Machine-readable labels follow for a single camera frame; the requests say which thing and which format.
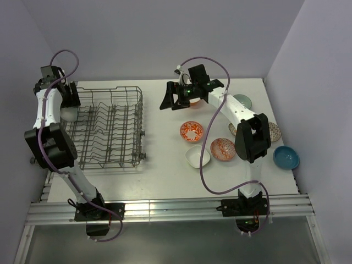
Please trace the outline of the plain white round bowl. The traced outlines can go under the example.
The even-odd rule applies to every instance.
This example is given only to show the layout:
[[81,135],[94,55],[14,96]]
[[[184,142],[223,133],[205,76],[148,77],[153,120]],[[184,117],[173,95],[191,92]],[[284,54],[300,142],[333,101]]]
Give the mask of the plain white round bowl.
[[60,117],[66,122],[75,122],[78,119],[78,108],[77,107],[61,108]]

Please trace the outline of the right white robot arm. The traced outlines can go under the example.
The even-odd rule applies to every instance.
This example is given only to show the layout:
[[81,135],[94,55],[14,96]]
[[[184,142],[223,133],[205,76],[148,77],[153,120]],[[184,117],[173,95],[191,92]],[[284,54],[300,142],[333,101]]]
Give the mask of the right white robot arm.
[[254,197],[263,190],[260,185],[262,159],[271,147],[267,116],[244,107],[228,92],[228,85],[218,79],[210,79],[202,64],[189,68],[188,81],[184,80],[182,66],[177,66],[175,73],[179,80],[167,82],[166,94],[159,108],[173,111],[189,108],[190,101],[199,98],[214,106],[216,114],[222,113],[236,126],[234,147],[245,162],[244,183],[237,187],[244,197],[238,201],[238,208],[243,214],[251,214],[257,207]]

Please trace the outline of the brown geometric pattern bowl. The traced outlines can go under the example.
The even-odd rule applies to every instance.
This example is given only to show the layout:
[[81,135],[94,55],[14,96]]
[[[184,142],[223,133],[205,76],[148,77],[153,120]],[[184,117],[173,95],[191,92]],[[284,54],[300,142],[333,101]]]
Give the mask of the brown geometric pattern bowl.
[[269,124],[269,135],[270,135],[271,142],[279,141],[282,137],[282,132],[279,126],[273,122],[268,122],[268,124]]

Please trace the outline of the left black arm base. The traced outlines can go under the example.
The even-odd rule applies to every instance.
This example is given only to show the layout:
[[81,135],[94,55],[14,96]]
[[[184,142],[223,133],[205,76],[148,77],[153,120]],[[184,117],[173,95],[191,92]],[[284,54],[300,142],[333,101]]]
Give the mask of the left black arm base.
[[[75,208],[75,222],[86,222],[86,235],[91,240],[99,242],[111,241],[117,238],[123,230],[123,219],[125,213],[125,204],[121,202],[105,203],[100,201],[98,205],[105,210],[92,206],[89,203],[77,203],[72,199],[67,200],[68,204]],[[110,231],[112,221],[119,221],[120,227],[118,233],[111,238],[105,237]]]

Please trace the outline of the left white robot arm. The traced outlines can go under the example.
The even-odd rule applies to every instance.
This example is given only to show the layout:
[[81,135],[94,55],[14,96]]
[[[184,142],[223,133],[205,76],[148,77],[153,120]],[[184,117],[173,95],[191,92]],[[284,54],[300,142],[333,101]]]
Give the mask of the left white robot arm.
[[57,66],[41,68],[42,78],[34,87],[38,100],[37,117],[31,130],[24,133],[32,154],[41,168],[57,173],[69,186],[76,201],[68,200],[88,221],[101,220],[107,205],[77,163],[78,153],[61,122],[74,122],[81,105],[74,82],[68,83]]

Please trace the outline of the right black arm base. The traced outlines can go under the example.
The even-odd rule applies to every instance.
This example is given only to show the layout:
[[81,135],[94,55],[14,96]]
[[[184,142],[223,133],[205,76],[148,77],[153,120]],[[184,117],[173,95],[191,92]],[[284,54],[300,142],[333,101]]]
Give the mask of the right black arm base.
[[236,199],[221,200],[221,205],[216,210],[221,212],[223,217],[264,216],[268,212],[268,202],[261,191],[250,198],[239,192]]

